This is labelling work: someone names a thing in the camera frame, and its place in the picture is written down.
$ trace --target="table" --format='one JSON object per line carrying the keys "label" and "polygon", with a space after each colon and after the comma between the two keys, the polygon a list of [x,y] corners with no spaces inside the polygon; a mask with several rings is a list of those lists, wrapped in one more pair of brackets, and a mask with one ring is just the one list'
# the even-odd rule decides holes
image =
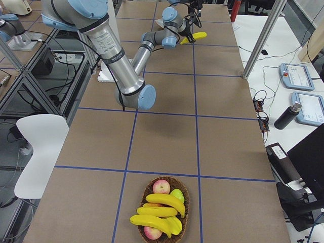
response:
{"label": "table", "polygon": [[[240,49],[240,55],[243,61],[243,65],[246,64],[246,61],[249,59],[250,53],[260,35],[260,32],[263,28],[263,25],[267,17],[264,16],[243,16],[238,15],[235,22],[233,23],[233,29],[237,43],[240,47],[246,49]],[[279,17],[265,46],[264,49],[267,50],[268,56],[279,56],[272,58],[265,58],[262,54],[259,56],[259,61],[256,62],[256,65],[251,72],[251,75],[248,78],[248,82],[251,88],[258,90],[266,90],[268,92],[268,97],[273,95],[267,87],[264,86],[263,72],[262,68],[264,66],[278,67],[281,63],[292,63],[299,64],[302,63],[298,59],[298,53],[301,51],[300,44],[287,24],[284,17]],[[305,64],[310,71],[312,78],[318,78],[318,73],[314,69],[311,63]],[[316,129],[314,126],[302,125],[296,121],[292,121],[286,128],[283,130],[278,130],[274,127],[273,123],[277,118],[283,113],[283,111],[291,105],[291,93],[295,90],[286,89],[282,82],[280,81],[280,76],[278,68],[265,68],[266,74],[266,84],[272,89],[278,87],[275,100],[271,105],[272,100],[265,100],[264,110],[270,114],[270,131],[268,132],[268,139],[265,142],[265,145],[270,145],[276,142],[279,142],[283,149],[288,152],[292,147],[294,147],[299,141],[305,138],[308,134]],[[324,83],[322,80],[317,79],[313,80],[315,85],[315,90],[310,93],[323,95]],[[289,183],[290,187],[295,190],[301,189],[301,186],[296,181]],[[309,235],[310,229],[297,232],[292,224],[288,223],[287,228],[289,230],[291,242],[296,242],[297,240],[305,239],[305,235]],[[324,225],[316,226],[311,242],[319,241],[321,242],[324,238]]]}
{"label": "table", "polygon": [[[123,2],[128,57],[166,6]],[[226,6],[204,5],[201,20],[208,38],[146,65],[157,90],[150,111],[122,112],[114,84],[92,76],[25,243],[142,242],[129,218],[161,175],[190,194],[181,242],[289,242]]]}

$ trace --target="white paper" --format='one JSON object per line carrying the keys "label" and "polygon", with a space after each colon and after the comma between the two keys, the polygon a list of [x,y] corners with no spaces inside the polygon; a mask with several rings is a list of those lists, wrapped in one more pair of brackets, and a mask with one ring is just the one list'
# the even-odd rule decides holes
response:
{"label": "white paper", "polygon": [[287,156],[285,155],[285,153],[283,152],[283,150],[280,148],[280,146],[274,146],[272,147],[273,152],[277,155],[277,157],[279,159],[283,159],[286,158]]}

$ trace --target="pear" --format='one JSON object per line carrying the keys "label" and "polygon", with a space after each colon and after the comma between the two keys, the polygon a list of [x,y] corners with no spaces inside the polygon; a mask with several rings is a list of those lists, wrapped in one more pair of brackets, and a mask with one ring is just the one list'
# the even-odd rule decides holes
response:
{"label": "pear", "polygon": [[182,191],[180,189],[174,189],[173,191],[170,192],[170,195],[176,197],[182,203],[184,203],[184,196],[183,196],[183,193],[182,193]]}

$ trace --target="white desk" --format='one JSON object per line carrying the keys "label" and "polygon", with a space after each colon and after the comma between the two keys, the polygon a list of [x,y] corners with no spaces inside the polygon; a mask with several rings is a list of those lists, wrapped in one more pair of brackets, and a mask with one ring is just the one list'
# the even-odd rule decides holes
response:
{"label": "white desk", "polygon": [[[237,44],[244,49],[252,51],[264,26],[264,23],[266,22],[266,19],[267,17],[264,16],[238,15],[235,22],[233,23],[233,29]],[[297,56],[299,51],[301,50],[301,48],[299,47],[300,44],[294,36],[290,27],[288,26],[286,20],[284,19],[284,17],[279,17],[264,46],[264,49],[266,49],[266,51],[268,52],[267,56],[282,56],[296,49],[298,50],[296,54],[295,52],[293,52],[285,55],[284,57],[266,58],[264,60],[257,61],[253,68],[253,71],[248,78],[249,86],[256,91],[266,90],[267,97],[272,97],[273,92],[264,85],[262,68],[264,66],[279,67],[282,63],[300,64],[301,62],[299,61]],[[250,52],[240,49],[240,56],[244,66],[248,61],[250,54]],[[267,56],[260,54],[259,59],[263,59]],[[306,65],[311,77],[318,78],[319,76],[313,65],[311,63],[307,63]],[[271,105],[272,99],[267,99],[263,106],[264,111],[268,115],[270,114],[270,132],[268,132],[268,139],[265,143],[265,146],[279,142],[283,149],[285,151],[288,151],[308,134],[310,134],[313,130],[315,130],[316,127],[302,125],[295,121],[292,121],[283,130],[276,129],[273,123],[283,113],[283,111],[291,105],[291,94],[295,90],[285,88],[282,83],[279,84],[280,75],[278,68],[265,68],[265,77],[266,84],[273,90],[276,90],[277,86],[279,85],[274,102],[271,106],[271,113],[269,107]],[[310,93],[323,96],[324,83],[322,82],[322,80],[318,79],[314,80],[313,82],[315,85],[315,90],[311,91]],[[257,98],[259,97],[264,97],[264,93],[261,93]],[[309,235],[310,232],[310,229],[297,232],[291,223],[287,224],[287,228],[292,243],[296,243],[297,240],[300,239],[305,239],[305,236]],[[317,225],[312,233],[310,242],[323,242],[323,239],[324,224]]]}

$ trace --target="metal frame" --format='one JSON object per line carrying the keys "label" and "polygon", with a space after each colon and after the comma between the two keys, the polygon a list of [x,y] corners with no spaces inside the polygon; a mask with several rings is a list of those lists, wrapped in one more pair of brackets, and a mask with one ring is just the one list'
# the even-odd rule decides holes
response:
{"label": "metal frame", "polygon": [[263,26],[263,29],[261,31],[261,34],[257,40],[257,43],[256,45],[254,46],[253,48],[253,51],[250,55],[250,58],[245,66],[245,69],[244,69],[244,72],[243,72],[243,78],[244,79],[248,79],[259,55],[260,55],[260,52],[262,50],[262,48],[264,47],[280,13],[282,12],[285,4],[286,4],[287,0],[276,0],[274,5],[273,5],[273,8],[270,12],[270,15],[267,19],[267,21],[265,22],[264,26]]}

